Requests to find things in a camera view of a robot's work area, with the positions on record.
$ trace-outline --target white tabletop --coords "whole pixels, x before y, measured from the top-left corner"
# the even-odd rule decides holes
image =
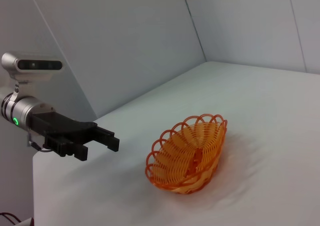
[[[152,143],[203,113],[228,120],[214,178],[190,195],[155,188],[145,177]],[[209,62],[97,123],[119,152],[92,142],[86,162],[34,156],[36,226],[319,224],[319,75]]]

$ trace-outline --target white wall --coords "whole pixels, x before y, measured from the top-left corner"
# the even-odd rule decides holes
[[[184,0],[35,0],[97,116],[203,63]]]
[[[290,0],[187,1],[208,61],[305,71]]]
[[[0,0],[0,15],[0,55],[8,50],[21,50],[61,57],[32,0]],[[7,73],[0,67],[0,79],[3,78],[7,78]],[[37,94],[69,117],[96,119],[68,66],[49,83],[41,83]],[[26,133],[0,118],[0,212],[12,212],[21,219],[33,216],[34,153],[33,148],[27,148]],[[11,224],[0,217],[0,225]]]
[[[320,0],[292,0],[307,71],[320,74]]]

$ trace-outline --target basket rim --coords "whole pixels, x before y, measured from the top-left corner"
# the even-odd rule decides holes
[[[159,150],[154,150],[155,148],[155,145],[157,145],[158,143],[160,144],[161,148],[163,147],[163,143],[166,142],[168,139],[163,139],[163,136],[166,134],[166,133],[170,133],[170,137],[172,136],[172,134],[174,133],[177,133],[175,131],[175,129],[177,127],[179,127],[181,125],[181,130],[183,130],[184,126],[189,126],[187,124],[187,121],[189,121],[190,119],[197,119],[196,120],[196,123],[195,123],[195,126],[198,124],[199,121],[201,121],[202,123],[206,123],[204,121],[204,117],[211,117],[211,120],[209,121],[209,123],[212,123],[213,121],[215,123],[218,123],[216,118],[220,118],[221,119],[221,125],[222,125],[222,130],[223,130],[223,135],[222,135],[222,141],[219,145],[219,149],[216,153],[216,155],[214,156],[214,158],[208,162],[201,171],[199,172],[196,172],[194,174],[191,174],[189,176],[187,176],[186,178],[184,178],[182,181],[178,182],[178,183],[171,183],[171,184],[167,184],[167,183],[158,183],[158,182],[155,182],[153,180],[153,177],[151,177],[151,175],[153,174],[153,172],[151,171],[151,167],[154,166],[154,163],[149,163],[149,159],[151,156],[154,157],[154,159],[156,158],[156,154],[160,153]],[[151,152],[148,154],[148,156],[146,157],[146,167],[145,167],[145,175],[146,177],[148,178],[148,180],[153,184],[155,185],[156,187],[159,187],[159,188],[162,188],[162,189],[166,189],[166,190],[174,190],[174,189],[177,189],[179,187],[182,187],[182,186],[189,186],[189,185],[192,185],[194,184],[194,182],[190,182],[190,183],[186,183],[186,181],[189,181],[193,178],[195,178],[196,176],[198,177],[197,181],[200,179],[201,177],[201,174],[207,170],[210,169],[210,167],[214,164],[214,162],[217,160],[217,158],[220,157],[221,155],[221,152],[222,152],[222,146],[224,144],[224,141],[225,141],[225,135],[226,135],[226,130],[227,130],[227,124],[228,124],[228,121],[227,120],[224,120],[223,117],[219,114],[213,116],[211,114],[202,114],[201,116],[190,116],[188,118],[186,118],[183,122],[180,122],[180,123],[177,123],[172,129],[170,130],[166,130],[164,131],[161,136],[160,136],[160,139],[156,140],[153,144],[152,144],[152,147],[151,147]]]

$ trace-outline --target orange woven basket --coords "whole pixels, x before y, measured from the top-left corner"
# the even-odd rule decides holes
[[[227,123],[220,115],[203,114],[188,117],[164,131],[146,158],[145,174],[149,181],[177,193],[201,190],[217,168]]]

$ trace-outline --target green led light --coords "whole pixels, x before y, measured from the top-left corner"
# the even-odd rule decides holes
[[[17,126],[19,125],[18,119],[14,118],[13,122],[15,123],[15,125],[17,125]]]

